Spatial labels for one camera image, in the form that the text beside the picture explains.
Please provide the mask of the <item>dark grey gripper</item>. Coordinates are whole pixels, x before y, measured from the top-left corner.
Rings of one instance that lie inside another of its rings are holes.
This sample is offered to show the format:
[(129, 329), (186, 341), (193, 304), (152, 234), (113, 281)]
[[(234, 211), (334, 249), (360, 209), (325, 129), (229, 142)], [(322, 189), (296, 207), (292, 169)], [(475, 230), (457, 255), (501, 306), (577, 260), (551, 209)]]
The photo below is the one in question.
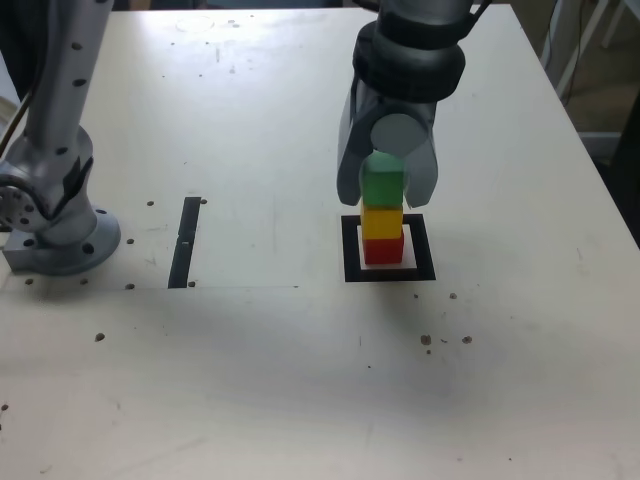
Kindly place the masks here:
[(392, 113), (403, 114), (401, 158), (408, 176), (407, 204), (417, 208), (431, 200), (438, 180), (432, 132), (436, 103), (419, 104), (384, 97), (355, 74), (349, 91), (349, 107), (344, 109), (339, 125), (336, 186), (342, 204), (357, 205), (360, 201), (360, 171), (374, 149), (373, 126)]

